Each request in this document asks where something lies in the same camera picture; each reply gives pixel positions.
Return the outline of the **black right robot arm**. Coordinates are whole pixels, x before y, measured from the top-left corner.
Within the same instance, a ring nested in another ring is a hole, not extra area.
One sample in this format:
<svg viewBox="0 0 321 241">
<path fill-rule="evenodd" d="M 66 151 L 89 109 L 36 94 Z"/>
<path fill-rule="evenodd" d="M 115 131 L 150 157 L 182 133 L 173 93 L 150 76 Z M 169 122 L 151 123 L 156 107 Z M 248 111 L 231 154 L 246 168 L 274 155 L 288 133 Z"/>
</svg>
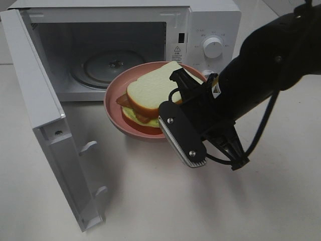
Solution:
<svg viewBox="0 0 321 241">
<path fill-rule="evenodd" d="M 191 168 L 210 159 L 240 169 L 257 146 L 280 92 L 303 76 L 319 74 L 320 5 L 306 1 L 250 34 L 239 55 L 206 82 L 198 83 L 183 69 L 174 71 L 170 80 L 182 103 L 164 121 L 167 137 Z M 235 122 L 265 100 L 268 105 L 245 150 Z"/>
</svg>

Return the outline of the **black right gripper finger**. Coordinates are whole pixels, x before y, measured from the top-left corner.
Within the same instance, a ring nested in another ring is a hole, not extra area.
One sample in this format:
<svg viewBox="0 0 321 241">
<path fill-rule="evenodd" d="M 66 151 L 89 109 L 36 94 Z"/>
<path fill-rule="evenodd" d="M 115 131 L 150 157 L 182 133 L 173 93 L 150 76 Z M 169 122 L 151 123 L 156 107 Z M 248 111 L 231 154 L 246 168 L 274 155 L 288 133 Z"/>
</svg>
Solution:
<svg viewBox="0 0 321 241">
<path fill-rule="evenodd" d="M 229 159 L 229 161 L 222 160 L 207 153 L 206 157 L 210 160 L 223 165 L 230 165 L 233 171 L 249 163 L 233 125 L 216 126 L 215 129 L 212 128 L 205 133 L 205 139 Z"/>
<path fill-rule="evenodd" d="M 192 98 L 195 94 L 194 92 L 198 89 L 203 81 L 197 82 L 193 77 L 191 77 L 184 68 L 175 70 L 170 75 L 170 80 L 177 84 L 177 90 L 180 93 L 182 100 L 188 100 Z"/>
</svg>

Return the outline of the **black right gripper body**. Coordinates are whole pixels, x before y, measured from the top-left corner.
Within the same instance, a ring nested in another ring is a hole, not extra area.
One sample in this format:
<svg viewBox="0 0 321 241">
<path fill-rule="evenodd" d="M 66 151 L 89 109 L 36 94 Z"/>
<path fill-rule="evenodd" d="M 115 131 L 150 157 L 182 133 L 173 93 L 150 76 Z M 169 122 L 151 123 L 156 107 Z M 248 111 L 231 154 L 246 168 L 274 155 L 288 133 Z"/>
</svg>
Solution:
<svg viewBox="0 0 321 241">
<path fill-rule="evenodd" d="M 211 83 L 179 87 L 181 110 L 201 140 L 225 140 L 236 135 L 235 121 L 224 116 L 216 103 Z"/>
</svg>

